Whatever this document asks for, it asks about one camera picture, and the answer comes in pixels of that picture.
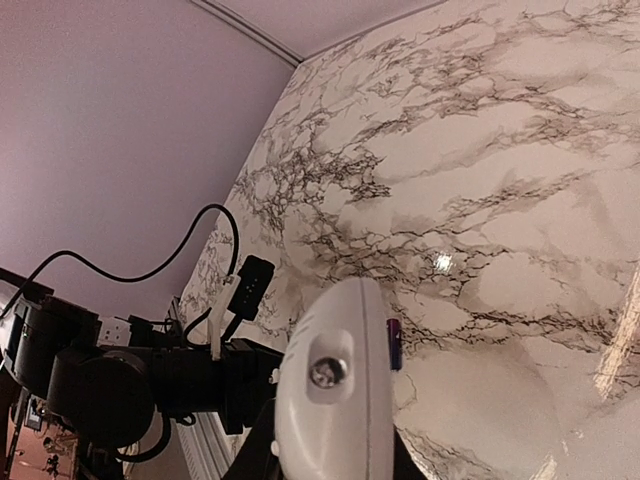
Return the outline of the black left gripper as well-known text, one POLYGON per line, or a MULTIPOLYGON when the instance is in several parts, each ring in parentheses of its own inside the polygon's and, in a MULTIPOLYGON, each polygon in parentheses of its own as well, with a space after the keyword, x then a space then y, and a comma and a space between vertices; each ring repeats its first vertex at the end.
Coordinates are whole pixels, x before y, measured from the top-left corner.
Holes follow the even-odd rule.
POLYGON ((155 413, 179 420, 214 412, 228 435, 252 427, 274 398, 283 353, 249 339, 223 345, 219 359, 190 348, 74 348, 54 360, 50 410, 98 447, 140 440, 155 413))

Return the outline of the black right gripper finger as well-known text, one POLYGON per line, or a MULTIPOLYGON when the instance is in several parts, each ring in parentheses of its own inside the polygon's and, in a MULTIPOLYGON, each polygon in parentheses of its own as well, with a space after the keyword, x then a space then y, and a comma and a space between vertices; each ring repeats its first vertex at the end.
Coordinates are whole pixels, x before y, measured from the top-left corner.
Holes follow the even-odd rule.
POLYGON ((427 477, 414 462, 397 428, 394 428, 394 480, 426 480, 427 477))

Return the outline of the white remote control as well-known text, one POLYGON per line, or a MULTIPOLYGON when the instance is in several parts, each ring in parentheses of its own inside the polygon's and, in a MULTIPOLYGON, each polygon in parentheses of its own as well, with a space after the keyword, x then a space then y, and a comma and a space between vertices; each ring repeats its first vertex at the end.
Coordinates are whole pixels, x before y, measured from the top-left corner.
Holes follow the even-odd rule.
POLYGON ((272 451, 285 478, 392 478, 392 375, 376 281, 325 290, 294 329, 279 371, 272 451))

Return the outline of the purple AAA battery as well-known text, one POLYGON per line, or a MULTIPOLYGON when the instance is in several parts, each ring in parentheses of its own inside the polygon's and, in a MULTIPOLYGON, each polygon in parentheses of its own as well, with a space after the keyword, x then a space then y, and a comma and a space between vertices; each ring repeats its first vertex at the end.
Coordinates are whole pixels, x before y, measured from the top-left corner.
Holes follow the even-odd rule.
POLYGON ((387 320, 387 334, 390 355, 390 368, 392 371, 402 369, 402 327, 398 319, 387 320))

